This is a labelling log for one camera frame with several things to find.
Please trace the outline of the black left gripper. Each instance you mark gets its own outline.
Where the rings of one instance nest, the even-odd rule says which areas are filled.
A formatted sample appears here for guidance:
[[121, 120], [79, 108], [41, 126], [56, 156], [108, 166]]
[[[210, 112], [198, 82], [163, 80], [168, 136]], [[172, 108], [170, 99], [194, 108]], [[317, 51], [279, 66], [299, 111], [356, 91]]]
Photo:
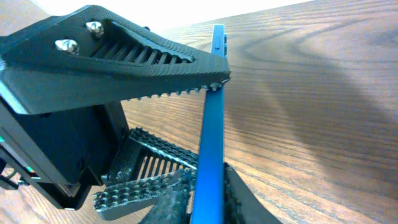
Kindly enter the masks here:
[[102, 185], [128, 124], [120, 102], [17, 114], [1, 101], [1, 169], [14, 169], [54, 207], [78, 210]]

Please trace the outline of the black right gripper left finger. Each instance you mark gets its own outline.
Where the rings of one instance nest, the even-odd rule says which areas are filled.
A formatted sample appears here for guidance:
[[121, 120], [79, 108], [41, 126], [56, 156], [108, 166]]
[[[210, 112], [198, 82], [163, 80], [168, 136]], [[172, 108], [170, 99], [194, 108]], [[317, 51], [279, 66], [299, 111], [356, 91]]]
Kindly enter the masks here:
[[165, 177], [165, 189], [160, 191], [157, 202], [140, 223], [170, 223], [186, 224], [190, 222], [190, 213], [187, 207], [190, 192], [196, 182], [196, 171], [180, 169]]

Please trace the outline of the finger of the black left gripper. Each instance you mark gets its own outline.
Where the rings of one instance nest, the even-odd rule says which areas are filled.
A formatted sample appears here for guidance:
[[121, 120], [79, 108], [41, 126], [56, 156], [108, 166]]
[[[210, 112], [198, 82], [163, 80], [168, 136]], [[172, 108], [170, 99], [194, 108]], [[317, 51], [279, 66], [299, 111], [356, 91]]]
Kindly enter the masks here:
[[226, 58], [165, 39], [101, 6], [1, 38], [1, 97], [18, 114], [217, 88], [229, 78]]
[[105, 189], [93, 195], [103, 220], [115, 220], [155, 204], [168, 189], [195, 186], [198, 154], [141, 128], [131, 129], [108, 173]]

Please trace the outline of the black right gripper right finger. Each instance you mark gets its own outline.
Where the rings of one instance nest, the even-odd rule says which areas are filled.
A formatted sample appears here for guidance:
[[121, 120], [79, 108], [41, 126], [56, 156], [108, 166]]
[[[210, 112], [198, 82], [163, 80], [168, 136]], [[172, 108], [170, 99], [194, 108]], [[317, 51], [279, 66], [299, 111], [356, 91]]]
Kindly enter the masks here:
[[224, 163], [224, 223], [281, 224], [226, 162]]

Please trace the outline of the blue smartphone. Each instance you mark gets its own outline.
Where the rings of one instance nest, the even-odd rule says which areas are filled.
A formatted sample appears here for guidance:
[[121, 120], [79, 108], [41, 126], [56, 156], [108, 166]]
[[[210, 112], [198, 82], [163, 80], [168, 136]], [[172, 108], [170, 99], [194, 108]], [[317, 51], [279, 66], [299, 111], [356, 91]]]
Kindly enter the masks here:
[[206, 91], [198, 156], [192, 224], [221, 224], [224, 220], [224, 90]]

